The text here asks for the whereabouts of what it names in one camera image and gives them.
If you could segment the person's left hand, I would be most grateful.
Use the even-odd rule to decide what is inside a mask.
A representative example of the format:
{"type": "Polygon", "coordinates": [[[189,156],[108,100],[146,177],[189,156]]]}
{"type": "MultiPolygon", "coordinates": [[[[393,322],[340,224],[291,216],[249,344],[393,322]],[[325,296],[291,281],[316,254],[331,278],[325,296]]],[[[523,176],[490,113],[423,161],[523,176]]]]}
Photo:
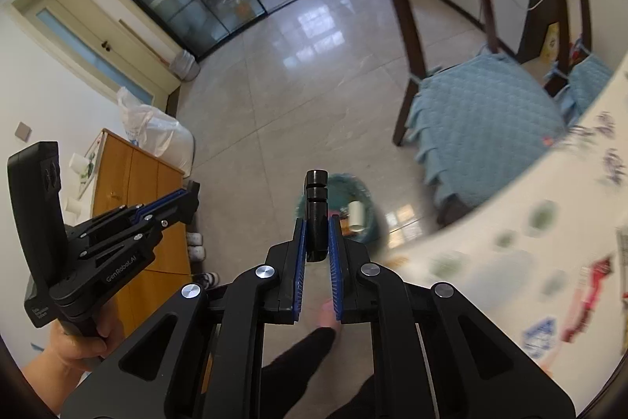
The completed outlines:
{"type": "Polygon", "coordinates": [[[45,352],[66,367],[83,371],[88,370],[90,360],[108,357],[124,340],[124,328],[114,301],[104,304],[98,311],[96,332],[95,336],[72,334],[60,321],[54,320],[45,352]]]}

